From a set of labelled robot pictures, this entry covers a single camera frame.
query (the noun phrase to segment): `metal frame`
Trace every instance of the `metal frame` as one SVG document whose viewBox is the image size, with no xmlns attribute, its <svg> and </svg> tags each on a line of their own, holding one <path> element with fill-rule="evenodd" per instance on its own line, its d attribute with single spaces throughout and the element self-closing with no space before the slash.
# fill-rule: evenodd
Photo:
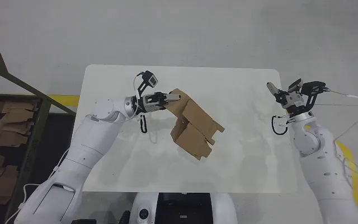
<svg viewBox="0 0 358 224">
<path fill-rule="evenodd" d="M 4 77 L 5 79 L 9 80 L 10 82 L 13 82 L 14 84 L 24 88 L 25 90 L 28 90 L 29 92 L 33 93 L 35 96 L 21 96 L 19 97 L 28 97 L 33 98 L 36 97 L 37 99 L 41 99 L 39 111 L 37 114 L 37 120 L 34 125 L 34 129 L 32 130 L 32 135 L 27 143 L 27 149 L 21 164 L 21 169 L 19 172 L 19 176 L 17 179 L 16 186 L 13 190 L 11 200 L 8 204 L 7 212 L 5 215 L 5 220 L 7 220 L 12 214 L 14 214 L 20 203 L 23 201 L 23 186 L 27 184 L 29 177 L 31 175 L 36 154 L 39 149 L 39 143 L 41 140 L 41 136 L 44 131 L 44 127 L 46 124 L 47 117 L 49 115 L 50 107 L 51 105 L 57 106 L 58 108 L 64 110 L 68 114 L 72 116 L 76 116 L 76 113 L 72 111 L 71 109 L 67 108 L 66 106 L 60 104 L 59 102 L 51 99 L 49 96 L 45 95 L 41 91 L 33 88 L 26 82 L 20 80 L 19 78 L 13 76 L 10 74 L 6 68 L 5 62 L 3 60 L 3 57 L 0 53 L 0 76 Z"/>
<path fill-rule="evenodd" d="M 47 96 L 46 94 L 42 93 L 41 91 L 33 88 L 32 86 L 30 86 L 29 84 L 27 84 L 26 82 L 22 81 L 19 78 L 16 78 L 15 76 L 13 76 L 12 74 L 10 74 L 6 68 L 4 59 L 0 53 L 0 76 L 6 78 L 7 80 L 9 80 L 12 83 L 15 83 L 16 85 L 24 88 L 25 90 L 28 90 L 29 92 L 35 94 L 36 96 L 38 96 L 39 98 L 42 98 L 44 101 L 48 101 L 51 104 L 57 106 L 58 108 L 66 111 L 68 114 L 76 116 L 76 112 L 74 112 L 71 109 L 68 109 L 66 106 L 60 104 L 59 102 L 51 99 L 49 96 Z"/>
</svg>

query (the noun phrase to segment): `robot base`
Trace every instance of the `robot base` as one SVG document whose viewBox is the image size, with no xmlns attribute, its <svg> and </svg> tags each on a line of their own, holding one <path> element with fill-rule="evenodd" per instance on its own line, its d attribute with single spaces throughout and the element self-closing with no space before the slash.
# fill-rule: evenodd
<svg viewBox="0 0 358 224">
<path fill-rule="evenodd" d="M 227 193 L 138 193 L 129 223 L 237 224 L 237 216 Z"/>
</svg>

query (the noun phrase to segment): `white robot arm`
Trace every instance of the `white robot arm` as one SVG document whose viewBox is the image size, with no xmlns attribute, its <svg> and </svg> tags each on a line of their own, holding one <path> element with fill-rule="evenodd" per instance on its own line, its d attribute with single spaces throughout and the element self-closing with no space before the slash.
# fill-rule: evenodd
<svg viewBox="0 0 358 224">
<path fill-rule="evenodd" d="M 294 131 L 293 142 L 300 153 L 302 172 L 318 201 L 323 222 L 358 223 L 358 208 L 351 186 L 352 171 L 333 134 L 321 127 L 310 111 L 317 95 L 328 89 L 325 85 L 323 82 L 303 84 L 299 79 L 287 92 L 277 89 L 272 83 L 267 87 L 289 113 L 287 124 L 291 124 Z M 306 104 L 303 95 L 308 96 Z"/>
<path fill-rule="evenodd" d="M 157 84 L 152 73 L 141 74 L 146 86 Z M 93 112 L 76 130 L 66 158 L 22 205 L 15 223 L 65 224 L 73 221 L 81 203 L 84 182 L 94 165 L 111 148 L 123 122 L 139 113 L 162 110 L 164 104 L 180 99 L 178 94 L 161 92 L 141 97 L 144 88 L 138 90 L 139 98 L 104 99 L 95 103 Z"/>
</svg>

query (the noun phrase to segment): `gray floor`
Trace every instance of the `gray floor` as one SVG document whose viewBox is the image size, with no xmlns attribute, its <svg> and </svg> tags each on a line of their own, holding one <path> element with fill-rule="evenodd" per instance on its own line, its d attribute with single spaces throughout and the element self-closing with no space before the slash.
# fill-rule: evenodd
<svg viewBox="0 0 358 224">
<path fill-rule="evenodd" d="M 302 77 L 358 95 L 357 11 L 356 0 L 2 0 L 0 52 L 11 73 L 46 94 L 79 95 L 86 66 L 124 64 L 272 68 L 282 86 Z M 0 92 L 23 91 L 1 80 Z M 317 103 L 358 105 L 332 94 Z M 314 112 L 335 136 L 358 119 L 357 106 Z M 342 138 L 356 158 L 357 132 Z M 298 176 L 295 194 L 233 195 L 240 222 L 321 223 Z M 88 193 L 79 216 L 116 219 L 129 196 Z"/>
</svg>

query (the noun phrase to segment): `cardboard box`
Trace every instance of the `cardboard box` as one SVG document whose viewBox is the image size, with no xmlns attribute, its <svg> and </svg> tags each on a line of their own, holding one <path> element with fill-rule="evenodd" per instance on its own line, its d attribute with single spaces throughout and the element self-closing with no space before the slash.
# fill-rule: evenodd
<svg viewBox="0 0 358 224">
<path fill-rule="evenodd" d="M 7 132 L 16 132 L 19 134 L 30 135 L 30 128 L 34 122 L 19 122 L 19 123 L 4 123 L 0 124 L 0 130 L 5 130 Z"/>
<path fill-rule="evenodd" d="M 181 96 L 180 100 L 165 106 L 178 118 L 171 132 L 173 141 L 198 160 L 202 156 L 208 157 L 211 153 L 208 142 L 214 145 L 213 135 L 217 130 L 223 132 L 225 128 L 183 91 L 176 88 L 171 94 Z"/>
<path fill-rule="evenodd" d="M 12 195 L 17 181 L 17 166 L 7 166 L 0 175 L 0 204 L 6 204 Z"/>
<path fill-rule="evenodd" d="M 19 147 L 20 144 L 26 144 L 27 137 L 16 132 L 0 132 L 0 146 Z"/>
<path fill-rule="evenodd" d="M 26 109 L 35 110 L 37 106 L 36 102 L 13 102 L 13 101 L 2 101 L 0 103 L 0 109 L 2 113 L 7 113 L 11 109 Z"/>
<path fill-rule="evenodd" d="M 1 123 L 25 122 L 34 116 L 34 112 L 26 109 L 11 109 L 1 119 Z"/>
</svg>

